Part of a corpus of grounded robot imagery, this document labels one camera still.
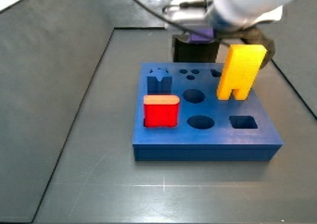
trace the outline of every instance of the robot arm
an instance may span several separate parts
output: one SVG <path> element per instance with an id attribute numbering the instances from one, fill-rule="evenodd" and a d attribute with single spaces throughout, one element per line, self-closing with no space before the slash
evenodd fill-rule
<path id="1" fill-rule="evenodd" d="M 185 27 L 211 27 L 216 39 L 242 39 L 267 50 L 260 67 L 271 60 L 275 47 L 255 25 L 280 20 L 282 6 L 291 0 L 173 0 L 167 18 Z"/>
<path id="2" fill-rule="evenodd" d="M 291 0 L 208 0 L 207 22 L 216 31 L 238 31 L 262 21 L 279 20 Z"/>

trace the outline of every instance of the square hole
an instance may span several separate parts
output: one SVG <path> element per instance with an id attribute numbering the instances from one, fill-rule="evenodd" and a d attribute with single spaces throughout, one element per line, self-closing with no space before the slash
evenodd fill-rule
<path id="1" fill-rule="evenodd" d="M 234 129 L 258 128 L 258 124 L 251 116 L 230 116 L 228 119 Z"/>

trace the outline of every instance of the metal table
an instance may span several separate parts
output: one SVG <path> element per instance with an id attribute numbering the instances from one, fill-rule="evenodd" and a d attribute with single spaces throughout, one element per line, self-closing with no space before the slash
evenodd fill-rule
<path id="1" fill-rule="evenodd" d="M 254 85 L 284 142 L 270 162 L 135 162 L 144 61 L 171 61 L 169 33 L 116 30 L 36 222 L 315 222 L 317 120 L 275 67 Z"/>

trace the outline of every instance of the blue block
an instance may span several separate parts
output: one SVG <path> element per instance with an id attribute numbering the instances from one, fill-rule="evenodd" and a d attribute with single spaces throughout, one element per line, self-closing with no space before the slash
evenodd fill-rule
<path id="1" fill-rule="evenodd" d="M 180 98 L 177 125 L 144 128 L 141 98 L 147 75 L 157 68 L 172 76 Z M 135 160 L 267 161 L 282 146 L 272 122 L 251 90 L 244 101 L 215 95 L 222 64 L 143 63 L 133 128 Z"/>
<path id="2" fill-rule="evenodd" d="M 172 76 L 165 69 L 152 68 L 147 74 L 147 94 L 171 94 Z"/>

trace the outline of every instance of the yellow rectangular block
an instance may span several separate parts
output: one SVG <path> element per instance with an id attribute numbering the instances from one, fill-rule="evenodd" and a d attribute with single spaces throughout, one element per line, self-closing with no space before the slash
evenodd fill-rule
<path id="1" fill-rule="evenodd" d="M 235 100 L 247 98 L 264 54 L 260 44 L 230 45 L 216 89 L 219 100 L 228 100 L 231 92 Z"/>

